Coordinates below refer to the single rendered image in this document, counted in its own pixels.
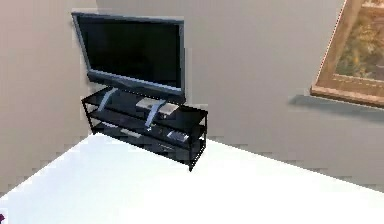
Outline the black television stand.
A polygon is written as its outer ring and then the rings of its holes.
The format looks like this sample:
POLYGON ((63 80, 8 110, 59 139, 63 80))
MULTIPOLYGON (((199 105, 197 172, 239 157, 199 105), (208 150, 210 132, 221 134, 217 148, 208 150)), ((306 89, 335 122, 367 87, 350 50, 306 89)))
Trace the black television stand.
POLYGON ((138 146, 155 154, 193 168, 206 148, 206 110, 187 105, 178 108, 169 116, 157 113, 150 126, 145 122, 150 113, 136 103, 147 98, 107 87, 81 100, 91 131, 138 146), (167 137, 171 131, 185 133, 189 138, 180 142, 167 137))

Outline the grey flat box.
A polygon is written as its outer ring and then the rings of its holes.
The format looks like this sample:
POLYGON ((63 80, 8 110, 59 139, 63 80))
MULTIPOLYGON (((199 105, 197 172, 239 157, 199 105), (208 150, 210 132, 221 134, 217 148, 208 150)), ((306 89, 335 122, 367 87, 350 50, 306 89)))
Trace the grey flat box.
POLYGON ((155 100, 151 98, 143 98, 136 103, 136 106, 142 109, 147 109, 154 115, 160 113, 165 116, 171 115, 178 105, 167 103, 164 100, 155 100))

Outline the small grey remote control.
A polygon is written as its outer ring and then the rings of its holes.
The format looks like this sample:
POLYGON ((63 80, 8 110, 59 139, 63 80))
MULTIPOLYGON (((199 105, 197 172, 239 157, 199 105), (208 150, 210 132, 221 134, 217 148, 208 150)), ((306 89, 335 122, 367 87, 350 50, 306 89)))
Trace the small grey remote control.
POLYGON ((178 131, 171 131, 167 134, 167 137, 173 140, 177 140, 180 142, 185 142, 189 136, 185 133, 178 132, 178 131))

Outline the black flat television set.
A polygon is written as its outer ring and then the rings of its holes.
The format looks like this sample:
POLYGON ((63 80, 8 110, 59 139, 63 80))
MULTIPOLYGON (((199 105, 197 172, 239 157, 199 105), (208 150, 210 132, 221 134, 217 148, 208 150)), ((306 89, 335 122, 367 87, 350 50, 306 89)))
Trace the black flat television set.
POLYGON ((91 82, 143 94, 152 104, 149 127, 167 103, 186 102, 184 21, 175 18, 73 12, 78 43, 91 82))

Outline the wooden framed wall picture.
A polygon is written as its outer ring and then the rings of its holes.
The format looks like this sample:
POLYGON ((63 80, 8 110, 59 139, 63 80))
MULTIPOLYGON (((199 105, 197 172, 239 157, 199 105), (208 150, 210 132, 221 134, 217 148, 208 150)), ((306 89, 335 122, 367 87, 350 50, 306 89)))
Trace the wooden framed wall picture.
POLYGON ((309 92, 384 108, 384 0, 344 0, 309 92))

